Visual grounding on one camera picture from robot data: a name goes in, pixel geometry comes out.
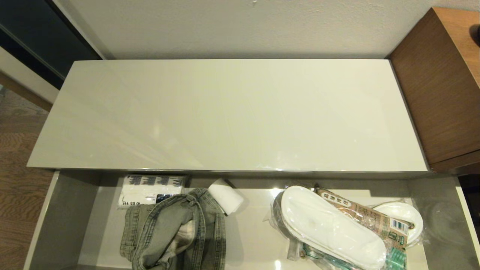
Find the clear plastic wrap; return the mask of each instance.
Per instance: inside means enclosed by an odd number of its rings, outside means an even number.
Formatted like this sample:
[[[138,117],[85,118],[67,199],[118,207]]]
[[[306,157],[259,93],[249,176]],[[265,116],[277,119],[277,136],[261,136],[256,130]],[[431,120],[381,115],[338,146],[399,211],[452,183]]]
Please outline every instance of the clear plastic wrap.
[[[429,244],[425,233],[426,228],[424,226],[423,218],[417,210],[413,199],[400,199],[377,205],[370,205],[369,207],[391,218],[409,224],[406,249],[415,245]]]
[[[126,175],[118,207],[124,209],[132,205],[159,203],[181,193],[186,180],[187,176],[177,175]]]
[[[326,189],[291,186],[275,198],[271,215],[290,240],[290,260],[333,270],[406,269],[409,224]]]

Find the wooden cabinet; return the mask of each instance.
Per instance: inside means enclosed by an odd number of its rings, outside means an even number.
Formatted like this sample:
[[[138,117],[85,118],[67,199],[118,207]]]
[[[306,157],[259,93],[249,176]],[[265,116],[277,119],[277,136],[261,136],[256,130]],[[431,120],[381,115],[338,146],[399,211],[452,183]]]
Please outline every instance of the wooden cabinet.
[[[433,171],[480,172],[480,13],[434,7],[391,54]]]

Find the glossy white cabinet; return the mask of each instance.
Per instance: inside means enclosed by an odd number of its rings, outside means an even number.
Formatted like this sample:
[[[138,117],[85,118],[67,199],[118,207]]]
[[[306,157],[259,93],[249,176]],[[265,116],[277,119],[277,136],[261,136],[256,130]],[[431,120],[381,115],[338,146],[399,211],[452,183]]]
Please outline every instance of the glossy white cabinet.
[[[388,60],[77,61],[28,166],[427,171]]]

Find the product label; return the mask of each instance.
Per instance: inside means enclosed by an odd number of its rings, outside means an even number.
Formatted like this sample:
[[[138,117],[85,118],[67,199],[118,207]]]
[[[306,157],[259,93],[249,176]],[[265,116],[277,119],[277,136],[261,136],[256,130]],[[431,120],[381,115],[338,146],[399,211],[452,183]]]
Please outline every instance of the product label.
[[[390,218],[390,228],[408,235],[408,225],[396,219]]]
[[[351,219],[376,233],[389,246],[398,250],[405,250],[408,237],[407,222],[392,219],[387,215],[346,200],[323,188],[315,189],[315,193]]]
[[[345,199],[343,199],[343,198],[340,198],[340,197],[338,197],[338,196],[334,196],[334,195],[332,195],[332,194],[330,194],[330,193],[323,192],[323,193],[322,193],[322,197],[323,197],[325,200],[329,201],[329,202],[334,202],[334,203],[336,203],[336,204],[340,204],[340,205],[343,205],[343,206],[345,206],[345,207],[350,207],[350,206],[352,206],[352,204],[351,204],[349,201],[347,201],[347,200],[345,200]]]

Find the wooden floor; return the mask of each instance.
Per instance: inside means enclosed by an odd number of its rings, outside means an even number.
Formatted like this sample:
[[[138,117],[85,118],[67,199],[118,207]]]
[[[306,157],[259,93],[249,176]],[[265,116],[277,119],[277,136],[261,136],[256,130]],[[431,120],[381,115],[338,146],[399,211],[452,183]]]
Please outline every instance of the wooden floor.
[[[47,112],[17,94],[0,94],[0,269],[24,266],[53,172],[26,163]]]

